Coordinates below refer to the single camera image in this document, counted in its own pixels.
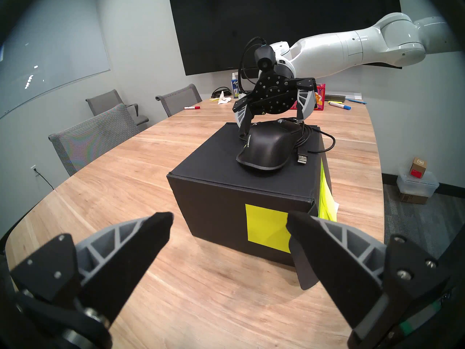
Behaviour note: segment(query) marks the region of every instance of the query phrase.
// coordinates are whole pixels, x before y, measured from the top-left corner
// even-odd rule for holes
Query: computer mouse
[[[279,119],[254,123],[236,160],[259,170],[277,170],[286,164],[301,136],[302,127],[293,121]]]

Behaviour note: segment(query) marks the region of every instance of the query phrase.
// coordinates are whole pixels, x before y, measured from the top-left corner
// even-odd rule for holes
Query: wooden table
[[[327,158],[338,221],[383,241],[375,135],[366,107],[350,105],[325,105],[306,122],[336,137]],[[59,233],[77,243],[111,224],[172,211],[170,241],[111,327],[114,348],[345,348],[350,328],[320,283],[302,291],[294,268],[191,235],[166,174],[234,121],[231,102],[200,106],[122,143],[51,192],[11,233],[9,267]]]

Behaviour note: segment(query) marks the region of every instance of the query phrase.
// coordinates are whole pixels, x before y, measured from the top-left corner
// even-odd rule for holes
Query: pen
[[[337,107],[340,107],[340,108],[345,108],[346,110],[350,110],[350,109],[351,109],[350,106],[343,105],[343,104],[337,104],[337,103],[335,103],[335,102],[333,102],[333,101],[329,101],[329,104],[330,104],[331,106],[337,106]]]
[[[347,101],[352,101],[352,102],[358,102],[359,104],[365,104],[366,105],[366,102],[365,101],[359,101],[359,100],[354,100],[354,99],[346,99]]]

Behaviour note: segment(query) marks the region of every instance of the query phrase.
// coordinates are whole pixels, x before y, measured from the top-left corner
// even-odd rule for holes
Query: television
[[[238,69],[246,43],[255,36],[268,44],[320,33],[367,28],[399,0],[170,0],[186,75]],[[257,77],[254,50],[245,57]]]

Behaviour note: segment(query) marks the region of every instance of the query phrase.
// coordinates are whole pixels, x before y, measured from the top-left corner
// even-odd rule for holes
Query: black box
[[[176,201],[192,235],[294,266],[289,252],[248,240],[246,204],[254,210],[296,210],[318,216],[321,162],[331,189],[326,155],[308,154],[303,165],[294,152],[281,169],[263,172],[236,161],[243,147],[237,124],[225,124],[167,175]],[[304,148],[322,150],[321,134],[313,131]]]

